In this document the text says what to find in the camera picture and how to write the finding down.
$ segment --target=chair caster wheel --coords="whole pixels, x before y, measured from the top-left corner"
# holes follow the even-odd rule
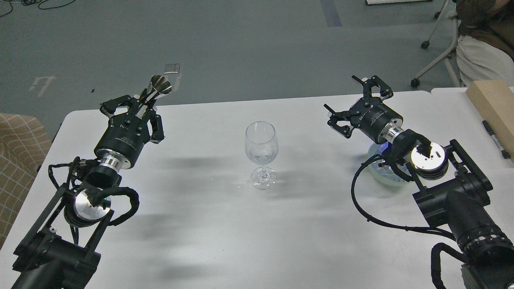
[[[419,85],[420,85],[419,79],[414,78],[413,80],[411,80],[411,86],[412,87],[418,87]]]

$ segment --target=wine glass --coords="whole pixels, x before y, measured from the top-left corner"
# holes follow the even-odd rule
[[[252,172],[253,186],[260,190],[271,188],[277,182],[277,174],[264,165],[272,162],[279,153],[275,128],[265,121],[249,125],[246,129],[245,151],[252,162],[261,165]]]

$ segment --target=metal funnel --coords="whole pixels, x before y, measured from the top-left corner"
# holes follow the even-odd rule
[[[154,75],[150,80],[150,85],[146,90],[146,100],[154,100],[161,98],[171,92],[171,83],[166,77],[161,75]]]

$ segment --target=chair leg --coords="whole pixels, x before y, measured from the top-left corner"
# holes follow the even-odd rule
[[[454,49],[457,47],[457,36],[458,36],[458,19],[456,16],[451,17],[452,20],[452,28],[453,28],[453,34],[452,34],[452,40],[450,42],[450,46],[441,53],[436,59],[434,59],[432,62],[430,62],[427,66],[425,66],[416,76],[414,79],[411,80],[411,86],[412,87],[418,87],[420,84],[419,78],[423,76],[427,71],[432,69],[437,63],[443,61],[444,59],[448,59],[448,57],[451,56],[451,54],[454,52]],[[455,72],[452,72],[453,68],[448,70],[448,73],[450,74],[450,78],[452,78],[452,81],[454,84],[459,83],[458,77],[456,76]]]
[[[455,73],[455,70],[453,68],[453,65],[450,62],[450,58],[446,58],[444,60],[446,70],[448,71],[448,74],[450,75],[451,81],[453,82],[453,85],[455,87],[462,87],[461,78],[457,76],[457,73]]]
[[[441,11],[438,12],[439,15],[437,16],[437,21],[435,22],[435,26],[432,29],[432,32],[430,33],[430,36],[428,36],[427,40],[425,40],[425,41],[423,41],[421,43],[421,48],[428,48],[428,46],[430,45],[430,39],[432,39],[432,36],[434,36],[434,32],[435,32],[437,26],[439,25],[441,20],[444,18],[443,12],[446,10],[446,7],[448,6],[449,2],[450,2],[450,0],[445,0],[445,3],[443,4],[443,7],[441,8]]]

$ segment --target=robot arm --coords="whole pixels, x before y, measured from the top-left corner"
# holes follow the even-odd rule
[[[425,136],[412,130],[401,128],[401,115],[383,104],[383,99],[393,95],[391,89],[377,76],[360,81],[364,95],[348,111],[330,111],[328,125],[350,138],[352,130],[358,128],[377,144],[389,142],[389,147],[380,158],[385,159],[401,178],[414,181],[419,192],[414,199],[430,227],[402,227],[373,218],[356,202],[354,188],[359,173],[370,163],[376,161],[374,156],[357,171],[352,182],[352,199],[359,212],[382,226],[442,234],[438,226],[448,224],[453,237],[462,253],[439,243],[432,250],[432,279],[436,288],[445,288],[440,279],[441,251],[461,260],[463,279],[467,289],[512,289],[514,288],[514,246],[508,237],[487,214],[484,206],[490,204],[487,191],[492,190],[489,179],[473,162],[471,157],[456,141],[450,141],[446,147],[429,141]],[[371,88],[381,88],[381,96],[371,96]],[[349,125],[339,126],[338,121],[349,121]],[[436,180],[443,177],[451,163],[455,168],[455,179],[425,187],[419,177]],[[403,173],[397,165],[405,164],[410,175]]]
[[[95,252],[107,226],[116,226],[133,216],[139,207],[138,193],[119,187],[121,169],[136,163],[143,146],[164,139],[160,116],[155,114],[155,100],[171,92],[171,84],[162,76],[153,76],[149,88],[139,98],[122,96],[101,104],[100,111],[108,118],[108,127],[94,152],[97,159],[80,159],[49,166],[49,177],[57,192],[34,225],[16,248],[18,255],[13,270],[20,277],[13,289],[84,289],[100,262]],[[116,109],[127,107],[116,115]],[[148,129],[152,125],[152,136]],[[69,167],[65,183],[58,185],[52,169]],[[111,220],[111,196],[125,195],[131,208]],[[52,223],[63,211],[70,225],[73,243],[57,235]],[[85,247],[78,245],[79,228],[98,224]]]

